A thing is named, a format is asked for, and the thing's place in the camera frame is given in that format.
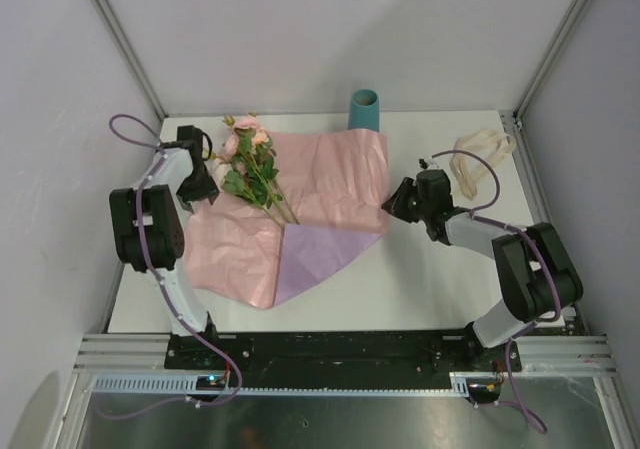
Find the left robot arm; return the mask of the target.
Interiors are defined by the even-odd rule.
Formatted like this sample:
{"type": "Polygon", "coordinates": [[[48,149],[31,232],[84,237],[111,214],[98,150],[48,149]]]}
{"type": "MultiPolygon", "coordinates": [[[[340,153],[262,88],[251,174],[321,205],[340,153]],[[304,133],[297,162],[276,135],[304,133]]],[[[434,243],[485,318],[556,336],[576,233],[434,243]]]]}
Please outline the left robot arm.
{"type": "Polygon", "coordinates": [[[214,366],[221,345],[209,312],[186,274],[186,225],[194,205],[213,204],[220,194],[205,161],[211,155],[208,135],[180,126],[174,141],[161,143],[150,167],[131,186],[113,190],[109,207],[118,258],[143,274],[164,299],[171,332],[189,337],[186,356],[197,367],[214,366]]]}

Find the beige ribbon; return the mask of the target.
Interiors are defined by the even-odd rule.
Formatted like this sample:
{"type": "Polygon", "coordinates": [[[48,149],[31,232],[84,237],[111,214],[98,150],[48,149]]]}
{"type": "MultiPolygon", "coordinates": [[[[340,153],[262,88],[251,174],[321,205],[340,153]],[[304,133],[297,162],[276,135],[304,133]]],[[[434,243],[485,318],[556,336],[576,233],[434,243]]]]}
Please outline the beige ribbon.
{"type": "Polygon", "coordinates": [[[489,175],[482,162],[462,154],[466,151],[478,156],[492,169],[496,169],[516,149],[515,137],[493,128],[481,129],[456,140],[455,153],[449,160],[449,169],[456,180],[456,196],[473,201],[478,195],[480,181],[489,175]]]}

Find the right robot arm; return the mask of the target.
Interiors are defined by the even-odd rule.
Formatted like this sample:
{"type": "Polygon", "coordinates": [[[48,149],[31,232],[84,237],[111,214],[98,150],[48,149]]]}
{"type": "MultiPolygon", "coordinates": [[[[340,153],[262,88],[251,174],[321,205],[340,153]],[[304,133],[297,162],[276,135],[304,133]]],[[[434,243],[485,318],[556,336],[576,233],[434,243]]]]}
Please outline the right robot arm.
{"type": "Polygon", "coordinates": [[[407,223],[423,223],[429,238],[461,247],[495,263],[501,299],[465,328],[461,357],[473,370],[497,358],[497,347],[539,322],[554,322],[582,299],[583,283],[561,238],[550,223],[525,228],[456,206],[451,184],[440,169],[404,178],[381,209],[407,223]]]}

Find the purple wrapping paper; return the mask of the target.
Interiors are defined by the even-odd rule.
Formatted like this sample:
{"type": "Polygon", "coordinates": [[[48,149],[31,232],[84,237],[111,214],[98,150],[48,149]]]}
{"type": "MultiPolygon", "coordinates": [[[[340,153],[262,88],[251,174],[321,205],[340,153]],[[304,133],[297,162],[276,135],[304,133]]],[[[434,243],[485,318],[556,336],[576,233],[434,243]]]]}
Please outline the purple wrapping paper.
{"type": "Polygon", "coordinates": [[[325,281],[387,231],[387,140],[369,129],[267,131],[247,118],[210,165],[221,194],[186,230],[191,284],[268,309],[325,281]]]}

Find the pink flower bouquet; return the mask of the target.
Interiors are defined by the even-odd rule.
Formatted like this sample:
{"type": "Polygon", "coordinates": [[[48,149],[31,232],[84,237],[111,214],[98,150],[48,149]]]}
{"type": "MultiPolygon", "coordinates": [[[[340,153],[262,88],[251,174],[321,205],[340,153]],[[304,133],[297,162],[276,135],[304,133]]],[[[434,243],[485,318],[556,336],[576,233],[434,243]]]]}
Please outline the pink flower bouquet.
{"type": "Polygon", "coordinates": [[[223,123],[229,135],[222,148],[214,150],[211,146],[205,152],[218,187],[259,209],[280,228],[299,224],[278,180],[273,138],[257,114],[240,118],[227,115],[223,123]]]}

